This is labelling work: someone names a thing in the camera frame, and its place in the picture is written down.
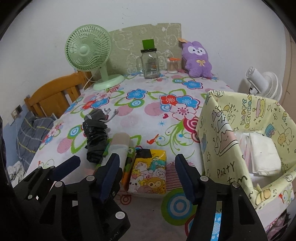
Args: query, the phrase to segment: white napkin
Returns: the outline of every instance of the white napkin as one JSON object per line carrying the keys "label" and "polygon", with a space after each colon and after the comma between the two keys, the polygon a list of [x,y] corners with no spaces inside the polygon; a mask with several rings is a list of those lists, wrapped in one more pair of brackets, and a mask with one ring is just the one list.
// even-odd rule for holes
{"label": "white napkin", "polygon": [[281,171],[281,159],[271,138],[250,133],[253,173],[273,176]]}

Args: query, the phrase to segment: blue wall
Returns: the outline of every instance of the blue wall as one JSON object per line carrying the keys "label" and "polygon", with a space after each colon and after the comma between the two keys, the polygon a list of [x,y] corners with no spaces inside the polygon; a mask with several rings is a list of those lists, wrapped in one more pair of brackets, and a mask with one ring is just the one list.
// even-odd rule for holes
{"label": "blue wall", "polygon": [[28,108],[24,104],[22,106],[22,112],[20,116],[12,123],[12,125],[10,126],[9,124],[7,124],[3,127],[3,139],[5,141],[7,159],[6,166],[13,166],[19,160],[19,158],[17,157],[18,148],[16,146],[17,132],[19,131],[20,126],[28,111]]}

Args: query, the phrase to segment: gray plaid fabric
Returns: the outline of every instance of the gray plaid fabric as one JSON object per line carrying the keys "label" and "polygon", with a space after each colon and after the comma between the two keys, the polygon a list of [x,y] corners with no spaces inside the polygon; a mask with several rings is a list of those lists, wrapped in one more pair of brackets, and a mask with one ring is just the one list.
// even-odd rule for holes
{"label": "gray plaid fabric", "polygon": [[53,122],[52,117],[36,118],[30,111],[26,114],[16,141],[17,155],[26,171]]}

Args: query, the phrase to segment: stuffed animal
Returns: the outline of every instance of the stuffed animal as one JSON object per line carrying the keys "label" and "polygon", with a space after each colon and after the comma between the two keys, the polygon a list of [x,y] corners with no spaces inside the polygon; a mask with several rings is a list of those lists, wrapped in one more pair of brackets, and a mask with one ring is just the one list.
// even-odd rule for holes
{"label": "stuffed animal", "polygon": [[207,51],[201,43],[197,41],[183,43],[182,57],[186,61],[185,69],[189,71],[190,77],[211,78],[213,76]]}

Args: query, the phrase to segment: wooden chair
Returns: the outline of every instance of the wooden chair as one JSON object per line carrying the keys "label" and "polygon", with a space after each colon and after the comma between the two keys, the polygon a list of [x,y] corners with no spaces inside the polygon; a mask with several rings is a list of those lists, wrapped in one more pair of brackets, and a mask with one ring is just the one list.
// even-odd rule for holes
{"label": "wooden chair", "polygon": [[40,87],[30,98],[25,98],[25,103],[30,111],[39,117],[51,116],[52,113],[60,118],[65,110],[70,106],[64,91],[69,94],[70,99],[74,102],[79,96],[78,85],[82,87],[86,84],[87,78],[83,72],[73,73],[68,76],[52,80]]}

